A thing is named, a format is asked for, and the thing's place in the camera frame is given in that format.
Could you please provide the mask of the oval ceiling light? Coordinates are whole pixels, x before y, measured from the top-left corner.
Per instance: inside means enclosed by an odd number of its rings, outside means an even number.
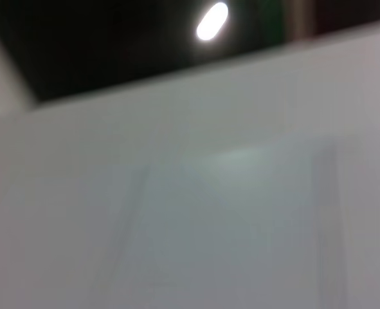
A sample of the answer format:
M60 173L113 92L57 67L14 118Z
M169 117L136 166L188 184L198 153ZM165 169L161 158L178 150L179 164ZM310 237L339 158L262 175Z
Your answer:
M215 3L201 19L196 29L196 36L201 41L212 40L224 26L229 14L228 5Z

